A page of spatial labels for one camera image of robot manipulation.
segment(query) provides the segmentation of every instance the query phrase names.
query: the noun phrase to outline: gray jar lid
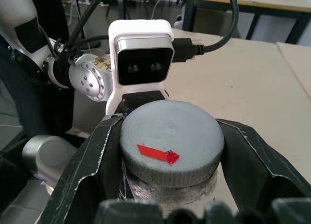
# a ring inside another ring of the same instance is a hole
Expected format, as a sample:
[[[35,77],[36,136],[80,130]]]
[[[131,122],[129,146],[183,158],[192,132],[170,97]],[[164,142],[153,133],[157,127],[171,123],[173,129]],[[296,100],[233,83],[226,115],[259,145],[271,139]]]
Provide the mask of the gray jar lid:
[[[183,188],[208,179],[217,169],[224,136],[217,121],[201,108],[161,100],[134,110],[123,122],[120,145],[127,168],[147,183]],[[170,164],[142,155],[138,145],[179,158]]]

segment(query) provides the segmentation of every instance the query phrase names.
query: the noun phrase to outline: red tape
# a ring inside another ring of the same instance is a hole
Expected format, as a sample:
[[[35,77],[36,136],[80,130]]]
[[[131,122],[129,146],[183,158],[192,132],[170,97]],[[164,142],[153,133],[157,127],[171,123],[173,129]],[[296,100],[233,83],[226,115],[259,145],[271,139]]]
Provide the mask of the red tape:
[[[164,152],[164,151],[153,149],[153,148],[143,146],[143,145],[137,145],[137,146],[138,146],[139,152],[146,157],[154,158],[154,159],[161,160],[161,161],[166,161],[169,164],[174,164],[179,159],[179,155],[171,150]]]

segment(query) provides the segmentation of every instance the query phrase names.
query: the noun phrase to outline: table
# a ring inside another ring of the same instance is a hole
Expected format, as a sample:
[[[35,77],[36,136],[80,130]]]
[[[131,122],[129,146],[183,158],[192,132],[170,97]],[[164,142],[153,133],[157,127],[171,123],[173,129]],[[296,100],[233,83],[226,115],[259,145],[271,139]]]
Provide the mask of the table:
[[[311,18],[311,3],[306,0],[238,0],[240,12],[255,14],[246,39],[251,39],[260,15],[295,18],[286,43],[296,44]],[[187,0],[183,30],[192,31],[196,8],[232,10],[229,0]]]
[[[174,30],[175,37],[217,42],[215,35]],[[311,183],[311,101],[276,44],[231,39],[186,63],[173,63],[165,89],[171,99],[195,104],[214,118],[252,126]],[[221,167],[215,199],[237,210]]]
[[[277,43],[284,59],[311,98],[311,47]]]

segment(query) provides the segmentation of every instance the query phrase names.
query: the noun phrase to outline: camera lens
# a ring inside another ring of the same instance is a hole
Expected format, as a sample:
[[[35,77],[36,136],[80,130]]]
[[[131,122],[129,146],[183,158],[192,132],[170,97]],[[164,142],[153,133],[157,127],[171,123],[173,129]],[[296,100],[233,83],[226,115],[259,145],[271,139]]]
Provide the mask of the camera lens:
[[[150,66],[150,70],[151,71],[159,71],[162,69],[162,65],[160,63],[153,63],[151,66]]]
[[[139,68],[137,65],[129,65],[127,67],[127,72],[128,73],[134,73],[134,72],[138,72]]]

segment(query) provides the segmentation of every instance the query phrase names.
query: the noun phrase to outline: black cable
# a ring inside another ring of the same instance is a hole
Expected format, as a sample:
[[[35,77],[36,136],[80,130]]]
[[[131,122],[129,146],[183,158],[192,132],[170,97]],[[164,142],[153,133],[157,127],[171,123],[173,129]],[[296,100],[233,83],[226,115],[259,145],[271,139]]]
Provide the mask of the black cable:
[[[79,33],[83,29],[86,21],[88,20],[88,18],[91,16],[91,14],[93,13],[95,8],[97,7],[97,5],[101,1],[102,0],[92,0],[91,4],[87,7],[86,11],[81,16],[81,19],[79,20],[77,26],[74,28],[74,31],[72,32],[72,34],[71,34],[71,36],[70,36],[70,38],[66,44],[69,49],[71,49],[71,47],[73,46],[73,44],[74,44],[75,40],[77,39]]]
[[[45,31],[44,31],[44,29],[42,28],[42,26],[39,25],[39,28],[40,28],[40,31],[42,32],[42,34],[44,35],[44,37],[45,37],[45,39],[46,39],[46,41],[47,41],[48,47],[49,47],[49,49],[50,49],[52,55],[53,55],[54,57],[57,57],[57,54],[56,54],[56,52],[54,51],[54,48],[53,48],[53,46],[52,46],[52,44],[51,44],[51,42],[50,42],[50,39],[49,39],[47,33],[45,33]]]
[[[230,30],[228,31],[227,35],[223,37],[219,42],[209,46],[204,46],[204,53],[212,52],[214,50],[221,48],[230,40],[230,38],[236,32],[236,28],[238,26],[239,21],[239,5],[237,0],[230,0],[230,3],[232,5],[232,21]]]
[[[97,40],[106,40],[109,39],[109,36],[107,35],[99,35],[99,36],[95,36],[95,37],[91,37],[91,38],[85,38],[83,40],[81,40],[80,42],[77,42],[76,44],[74,44],[71,48],[72,51],[77,50],[81,45],[89,43],[89,42],[93,42],[93,41],[97,41]]]
[[[0,112],[0,115],[5,115],[5,116],[11,116],[11,117],[18,117],[9,113],[4,113],[4,112]]]
[[[60,52],[58,51],[58,45],[59,45],[60,41],[62,41],[61,38],[59,38],[59,39],[55,42],[55,44],[54,44],[54,51],[55,51],[56,54],[58,54],[58,55],[60,54]]]

